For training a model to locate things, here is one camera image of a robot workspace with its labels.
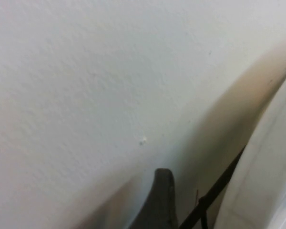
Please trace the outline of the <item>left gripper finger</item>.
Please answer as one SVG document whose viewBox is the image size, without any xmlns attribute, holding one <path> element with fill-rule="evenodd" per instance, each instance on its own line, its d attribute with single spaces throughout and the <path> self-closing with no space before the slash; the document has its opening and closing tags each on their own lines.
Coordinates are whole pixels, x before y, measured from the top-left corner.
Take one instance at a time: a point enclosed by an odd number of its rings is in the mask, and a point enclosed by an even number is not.
<svg viewBox="0 0 286 229">
<path fill-rule="evenodd" d="M 158 168 L 147 199 L 130 225 L 131 229 L 177 229 L 174 176 L 167 168 Z"/>
</svg>

